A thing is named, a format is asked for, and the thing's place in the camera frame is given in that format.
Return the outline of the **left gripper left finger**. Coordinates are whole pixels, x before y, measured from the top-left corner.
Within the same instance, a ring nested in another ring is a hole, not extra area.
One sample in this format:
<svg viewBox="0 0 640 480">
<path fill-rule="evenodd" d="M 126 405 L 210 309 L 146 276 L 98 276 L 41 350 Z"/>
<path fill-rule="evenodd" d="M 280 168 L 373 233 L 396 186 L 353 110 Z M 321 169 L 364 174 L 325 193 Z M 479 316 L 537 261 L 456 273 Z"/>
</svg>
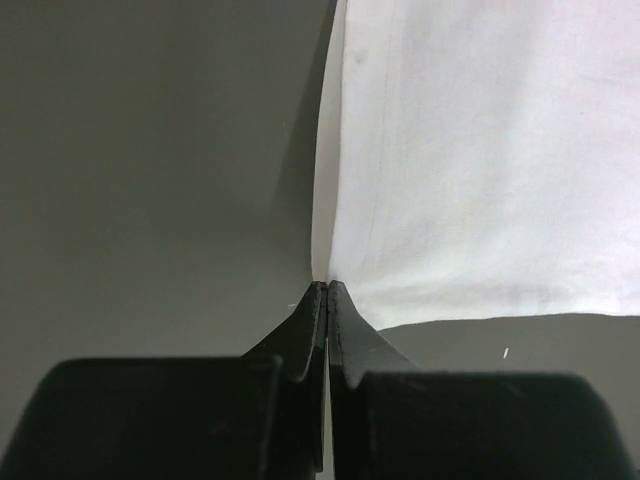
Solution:
<svg viewBox="0 0 640 480">
<path fill-rule="evenodd" d="M 237 357 L 62 362 L 1 461 L 5 479 L 312 479 L 323 468 L 327 287 Z"/>
</svg>

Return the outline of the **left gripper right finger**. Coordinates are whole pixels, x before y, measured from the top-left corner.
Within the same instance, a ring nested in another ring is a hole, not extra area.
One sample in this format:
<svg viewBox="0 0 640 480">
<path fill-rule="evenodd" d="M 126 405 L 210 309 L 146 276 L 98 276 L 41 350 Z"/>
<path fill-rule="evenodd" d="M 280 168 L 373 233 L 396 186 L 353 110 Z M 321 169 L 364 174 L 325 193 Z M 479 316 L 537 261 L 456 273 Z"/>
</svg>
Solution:
<svg viewBox="0 0 640 480">
<path fill-rule="evenodd" d="M 613 415 L 581 377 L 423 369 L 327 292 L 339 479 L 635 479 Z"/>
</svg>

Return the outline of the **white t-shirt red print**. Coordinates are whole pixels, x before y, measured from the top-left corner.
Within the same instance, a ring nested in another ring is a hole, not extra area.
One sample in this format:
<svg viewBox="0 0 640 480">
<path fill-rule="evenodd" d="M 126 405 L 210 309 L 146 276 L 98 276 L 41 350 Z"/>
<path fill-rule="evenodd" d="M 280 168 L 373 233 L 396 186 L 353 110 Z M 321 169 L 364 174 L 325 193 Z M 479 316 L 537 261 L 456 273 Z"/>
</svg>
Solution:
<svg viewBox="0 0 640 480">
<path fill-rule="evenodd" d="M 639 311 L 639 5 L 341 1 L 311 270 L 377 329 Z"/>
</svg>

